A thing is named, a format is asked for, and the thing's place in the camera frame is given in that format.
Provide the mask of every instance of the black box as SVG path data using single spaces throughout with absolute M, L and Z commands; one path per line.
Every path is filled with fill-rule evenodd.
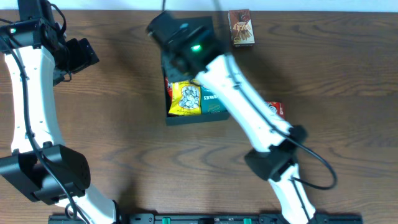
M 207 28 L 214 30 L 213 27 L 213 19 L 210 16 L 206 17 L 196 17 L 196 18 L 186 18 L 179 19 L 182 22 L 186 22 L 189 24 L 190 29 L 196 29 L 200 26 L 206 26 Z M 162 73 L 163 80 L 166 77 L 167 71 L 165 70 L 162 62 Z M 166 99 L 166 125 L 180 125 L 180 124 L 192 124 L 192 123 L 202 123 L 209 121 L 222 121 L 229 118 L 229 113 L 220 112 L 220 113 L 212 113 L 212 114 L 201 114 L 201 115 L 191 115 L 191 116 L 171 116 L 169 115 L 169 110 L 171 106 L 171 99 L 169 94 L 167 93 L 166 83 L 164 83 L 164 93 Z

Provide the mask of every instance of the red box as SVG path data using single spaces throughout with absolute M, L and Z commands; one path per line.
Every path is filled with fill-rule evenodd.
M 282 119 L 285 119 L 285 111 L 283 103 L 267 101 L 268 107 L 275 114 L 279 115 Z

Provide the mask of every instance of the wooden table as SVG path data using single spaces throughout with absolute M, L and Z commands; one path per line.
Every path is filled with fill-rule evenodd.
M 234 119 L 165 125 L 160 50 L 145 32 L 158 14 L 65 11 L 69 38 L 86 37 L 101 60 L 54 89 L 67 146 L 86 156 L 91 182 L 126 212 L 280 210 L 269 184 L 245 165 L 251 146 Z M 2 11 L 1 17 L 17 20 L 17 11 Z M 360 213 L 365 223 L 395 223 L 398 14 L 252 12 L 252 19 L 256 46 L 235 50 L 236 60 L 265 99 L 285 103 L 287 120 L 304 125 L 306 145 L 330 161 L 340 178 L 331 191 L 306 188 L 314 206 Z M 215 27 L 226 28 L 216 19 Z M 14 121 L 4 62 L 0 74 L 5 157 Z M 303 178 L 330 183 L 318 161 L 302 151 L 298 156 Z M 45 223 L 53 212 L 63 212 L 31 203 L 3 178 L 0 192 L 0 223 Z

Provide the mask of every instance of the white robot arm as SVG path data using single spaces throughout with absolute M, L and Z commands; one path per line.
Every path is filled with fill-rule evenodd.
M 18 4 L 21 21 L 0 28 L 15 113 L 12 156 L 0 159 L 0 174 L 33 202 L 68 208 L 73 218 L 92 224 L 114 223 L 116 204 L 90 184 L 84 156 L 64 146 L 53 95 L 65 74 L 72 78 L 99 60 L 86 39 L 65 40 L 66 20 L 57 6 L 46 0 Z M 62 27 L 51 7 L 64 18 Z
M 248 83 L 240 71 L 232 55 L 220 55 L 207 65 L 207 72 L 200 72 L 196 79 L 212 90 L 225 105 L 235 120 L 241 125 L 257 152 L 270 152 L 270 146 L 279 146 L 285 141 L 281 135 L 270 127 L 262 116 L 243 96 L 230 75 L 226 60 L 232 68 L 232 73 L 239 82 L 242 91 L 261 110 L 279 130 L 289 135 L 291 125 L 272 112 L 267 103 Z M 274 189 L 282 207 L 284 218 L 291 224 L 306 224 L 313 217 L 315 208 L 308 201 L 301 183 L 293 180 L 299 178 L 299 165 L 290 165 L 281 175 L 280 180 L 269 182 Z

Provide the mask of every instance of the black cable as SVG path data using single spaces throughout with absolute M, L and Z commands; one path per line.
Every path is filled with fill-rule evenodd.
M 28 92 L 27 92 L 27 75 L 26 75 L 25 69 L 22 66 L 21 61 L 19 60 L 18 56 L 15 54 L 15 52 L 11 49 L 9 44 L 6 42 L 6 40 L 1 35 L 0 35 L 0 41 L 3 42 L 3 44 L 6 46 L 7 50 L 12 55 L 12 57 L 14 57 L 14 60 L 16 61 L 19 71 L 21 73 L 22 95 L 23 95 L 23 99 L 24 99 L 24 120 L 25 120 L 26 136 L 30 142 L 30 145 L 32 146 L 32 149 L 33 149 L 37 159 L 44 166 L 45 170 L 54 178 L 54 180 L 61 187 L 62 191 L 65 193 L 65 195 L 69 199 L 70 206 L 72 207 L 72 210 L 73 210 L 73 216 L 70 217 L 68 212 L 65 213 L 65 215 L 69 219 L 76 220 L 77 213 L 79 213 L 81 215 L 81 217 L 83 217 L 83 219 L 86 221 L 87 219 L 85 218 L 83 212 L 81 212 L 80 209 L 78 209 L 75 201 L 72 199 L 72 196 L 69 194 L 65 185 L 58 179 L 58 177 L 55 175 L 54 171 L 48 165 L 48 163 L 46 161 L 47 158 L 39 151 L 39 149 L 35 145 L 35 141 L 33 140 L 34 136 L 33 136 L 32 130 L 30 128 L 29 102 L 28 102 Z
M 65 33 L 65 31 L 67 31 L 67 19 L 65 18 L 65 16 L 63 15 L 62 11 L 55 5 L 55 4 L 50 4 L 52 7 L 55 8 L 55 10 L 57 10 L 57 12 L 61 15 L 62 19 L 63 19 L 63 25 L 61 28 L 61 35 L 63 35 Z
M 302 198 L 301 195 L 300 195 L 299 189 L 297 188 L 296 181 L 294 181 L 294 180 L 290 180 L 290 181 L 292 181 L 294 190 L 296 191 L 296 194 L 297 194 L 297 196 L 298 196 L 298 199 L 300 200 L 301 206 L 302 206 L 302 208 L 303 208 L 303 210 L 304 210 L 305 216 L 306 216 L 306 218 L 307 218 L 307 220 L 308 220 L 308 222 L 309 222 L 309 221 L 310 221 L 310 215 L 308 214 L 307 208 L 305 208 L 305 204 L 304 204 L 304 202 L 303 202 L 303 198 Z
M 220 3 L 217 0 L 214 0 L 215 3 L 215 7 L 216 10 L 219 11 L 218 15 L 219 15 L 219 23 L 224 24 L 224 20 L 223 20 L 223 14 L 221 12 L 221 8 L 220 8 Z M 309 187 L 312 187 L 314 189 L 318 189 L 318 190 L 330 190 L 332 188 L 334 188 L 337 185 L 337 174 L 336 172 L 333 170 L 332 166 L 326 161 L 324 160 L 324 158 L 322 158 L 321 156 L 319 156 L 316 152 L 312 151 L 311 149 L 309 149 L 308 147 L 304 146 L 303 144 L 300 144 L 299 142 L 297 142 L 296 140 L 290 138 L 288 135 L 286 135 L 285 133 L 283 133 L 281 130 L 279 130 L 271 121 L 268 120 L 268 118 L 266 116 L 264 116 L 264 113 L 250 100 L 250 98 L 246 95 L 246 93 L 242 90 L 242 86 L 240 84 L 240 82 L 238 81 L 238 79 L 236 78 L 236 75 L 233 73 L 231 65 L 229 63 L 229 59 L 228 59 L 228 53 L 225 53 L 226 57 L 225 57 L 225 63 L 226 63 L 226 67 L 228 70 L 229 75 L 232 78 L 232 81 L 234 83 L 234 88 L 236 90 L 239 90 L 243 97 L 245 98 L 245 100 L 247 102 L 249 102 L 249 104 L 254 108 L 254 110 L 256 110 L 256 112 L 261 116 L 262 119 L 264 119 L 264 121 L 266 121 L 266 123 L 271 127 L 272 130 L 274 130 L 276 133 L 278 133 L 279 135 L 281 135 L 283 138 L 287 139 L 288 141 L 290 141 L 291 143 L 293 143 L 295 146 L 302 148 L 304 151 L 306 151 L 307 153 L 309 153 L 310 155 L 312 155 L 313 157 L 315 157 L 316 159 L 318 159 L 329 171 L 330 174 L 333 177 L 333 183 L 327 187 L 323 187 L 323 186 L 318 186 L 315 184 L 311 184 L 305 180 L 293 177 L 293 180 L 300 182 L 304 185 L 307 185 Z
M 166 8 L 166 0 L 163 0 L 163 3 L 162 3 L 162 12 L 165 11 L 165 8 Z
M 223 17 L 224 15 L 223 15 L 223 11 L 221 10 L 220 2 L 218 0 L 214 0 L 213 2 L 215 5 L 215 8 L 216 8 L 216 11 L 218 11 L 218 13 L 217 13 L 218 26 L 220 29 L 223 29 L 224 28 L 224 17 Z M 222 35 L 221 40 L 225 41 L 225 40 L 229 39 L 229 37 L 228 37 L 229 31 L 228 30 L 221 30 L 221 35 Z M 225 52 L 228 52 L 229 51 L 228 44 L 224 44 L 223 41 L 221 42 L 223 44 L 223 48 L 225 49 Z
M 1 19 L 1 18 L 0 18 L 0 21 L 8 23 L 8 24 L 13 24 L 14 23 L 14 22 L 8 21 L 7 19 Z
M 70 72 L 68 72 L 69 74 L 69 79 L 68 80 L 62 80 L 63 82 L 70 82 L 72 81 L 72 74 Z
M 70 207 L 70 206 L 71 206 L 70 204 L 68 204 L 67 206 L 65 206 L 65 214 L 69 214 L 69 207 Z M 81 215 L 81 217 L 83 218 L 83 220 L 84 220 L 87 224 L 90 224 L 89 221 L 88 221 L 88 219 L 83 215 L 83 212 L 80 210 L 80 207 L 79 207 L 79 206 L 76 206 L 76 209 L 77 209 L 78 213 Z

